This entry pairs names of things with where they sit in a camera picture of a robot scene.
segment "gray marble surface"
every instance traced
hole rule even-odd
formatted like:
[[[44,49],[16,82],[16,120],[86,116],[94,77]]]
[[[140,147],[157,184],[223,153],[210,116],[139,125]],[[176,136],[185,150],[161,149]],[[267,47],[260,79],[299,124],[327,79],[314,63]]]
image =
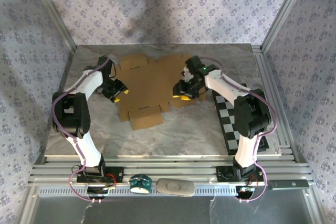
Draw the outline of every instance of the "gray marble surface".
[[[82,75],[86,66],[95,65],[99,56],[108,55],[116,63],[119,57],[145,52],[158,58],[172,53],[189,52],[192,56],[219,60],[225,73],[250,88],[263,88],[250,44],[214,45],[109,45],[78,46],[65,88]],[[130,122],[120,122],[118,106],[104,96],[93,94],[88,102],[90,133],[97,149],[104,155],[227,155],[223,134],[210,91],[204,102],[163,113],[164,123],[133,131]],[[263,154],[279,154],[274,134],[267,138],[270,149]],[[46,156],[75,155],[71,145],[59,133],[50,130]]]

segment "checkerboard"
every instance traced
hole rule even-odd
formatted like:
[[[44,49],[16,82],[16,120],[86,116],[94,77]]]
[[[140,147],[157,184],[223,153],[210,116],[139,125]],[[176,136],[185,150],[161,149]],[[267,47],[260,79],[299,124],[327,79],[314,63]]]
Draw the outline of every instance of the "checkerboard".
[[[235,126],[234,107],[224,97],[215,91],[212,91],[214,101],[219,117],[220,126],[223,131],[225,145],[229,155],[235,155],[238,150],[239,132]],[[259,143],[258,152],[269,148],[267,140],[262,137]]]

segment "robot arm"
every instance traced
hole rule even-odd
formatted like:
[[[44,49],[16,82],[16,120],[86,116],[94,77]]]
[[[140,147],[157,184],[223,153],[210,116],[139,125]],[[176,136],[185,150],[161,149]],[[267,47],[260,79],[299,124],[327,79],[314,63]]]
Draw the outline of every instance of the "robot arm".
[[[235,126],[240,134],[234,171],[241,178],[255,168],[253,151],[257,135],[266,130],[271,123],[271,117],[268,107],[250,94],[253,92],[265,98],[263,91],[243,87],[226,75],[224,81],[221,73],[216,66],[206,67],[198,56],[194,56],[186,61],[182,72],[184,77],[174,86],[173,97],[181,97],[182,100],[194,99],[201,88],[206,88],[216,91],[234,106]]]
[[[106,62],[107,57],[100,57],[98,66]],[[99,71],[92,72],[97,66],[87,67],[79,80],[72,85],[67,95],[64,96],[55,105],[55,115],[62,127],[72,134],[75,138],[68,137],[59,129],[53,120],[53,128],[69,141],[78,156],[81,165],[84,165],[85,159],[85,175],[88,176],[105,176],[104,159],[101,153],[95,147],[90,135],[90,114],[88,108],[88,99],[98,88],[102,89],[102,94],[113,103],[119,101],[118,94],[120,92],[128,93],[127,87],[118,79],[112,80],[109,75],[111,73],[113,62],[108,60],[107,64]],[[64,92],[56,92],[52,96],[54,102]]]

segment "flattened cardboard box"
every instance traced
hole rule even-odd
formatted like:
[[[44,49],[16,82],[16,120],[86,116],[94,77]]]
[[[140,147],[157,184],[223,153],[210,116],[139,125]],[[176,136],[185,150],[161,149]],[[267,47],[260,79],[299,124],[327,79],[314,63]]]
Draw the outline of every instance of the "flattened cardboard box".
[[[131,121],[134,130],[145,129],[163,123],[162,112],[196,103],[172,97],[174,85],[181,79],[188,53],[159,58],[147,58],[146,54],[132,54],[121,58],[117,78],[129,89],[120,94],[119,116],[122,122]],[[205,94],[199,98],[205,100]]]

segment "floral wallpaper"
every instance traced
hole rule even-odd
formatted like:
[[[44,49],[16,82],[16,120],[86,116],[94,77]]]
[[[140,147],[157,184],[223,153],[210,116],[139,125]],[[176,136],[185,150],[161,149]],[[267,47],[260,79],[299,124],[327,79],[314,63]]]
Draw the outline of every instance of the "floral wallpaper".
[[[336,223],[336,0],[297,0],[267,57],[296,145]]]
[[[13,223],[70,50],[40,0],[0,6],[0,223]]]
[[[77,44],[261,44],[283,0],[53,0]]]

